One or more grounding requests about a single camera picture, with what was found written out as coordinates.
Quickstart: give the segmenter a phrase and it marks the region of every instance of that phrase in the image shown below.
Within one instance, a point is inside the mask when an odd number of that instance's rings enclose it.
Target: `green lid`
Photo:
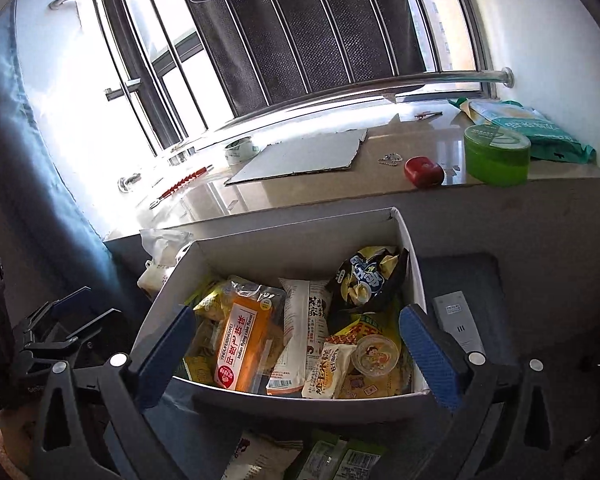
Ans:
[[[465,149],[507,164],[528,164],[531,142],[497,124],[476,124],[464,131]]]

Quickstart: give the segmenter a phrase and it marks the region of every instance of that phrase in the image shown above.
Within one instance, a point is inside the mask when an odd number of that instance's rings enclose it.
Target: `red logo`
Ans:
[[[222,383],[222,386],[228,388],[234,382],[234,372],[228,366],[221,366],[218,368],[218,378]]]

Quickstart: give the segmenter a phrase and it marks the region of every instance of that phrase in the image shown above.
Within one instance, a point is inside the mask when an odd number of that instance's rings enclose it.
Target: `teal package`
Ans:
[[[595,162],[596,150],[583,145],[540,112],[516,101],[449,99],[475,124],[497,124],[523,134],[531,141],[531,157],[556,162]]]

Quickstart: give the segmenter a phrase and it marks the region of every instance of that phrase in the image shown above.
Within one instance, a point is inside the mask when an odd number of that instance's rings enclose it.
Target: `cardboard box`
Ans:
[[[418,303],[426,309],[411,237],[398,210],[391,208],[196,241],[160,291],[136,343],[154,332],[165,313],[183,303],[210,273],[237,274],[270,286],[280,286],[280,277],[323,280],[332,277],[340,264],[359,248],[374,245],[395,245],[410,252],[404,295],[409,303]],[[196,400],[255,415],[323,423],[397,420],[415,415],[432,402],[427,383],[417,368],[414,393],[382,399],[289,399],[189,384]]]

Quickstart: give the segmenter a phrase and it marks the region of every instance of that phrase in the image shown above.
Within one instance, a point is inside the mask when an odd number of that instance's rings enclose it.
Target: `box of snacks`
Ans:
[[[400,213],[347,214],[194,242],[136,343],[186,304],[196,333],[174,376],[195,399],[313,422],[397,420],[430,402],[398,332],[410,303],[426,309]]]

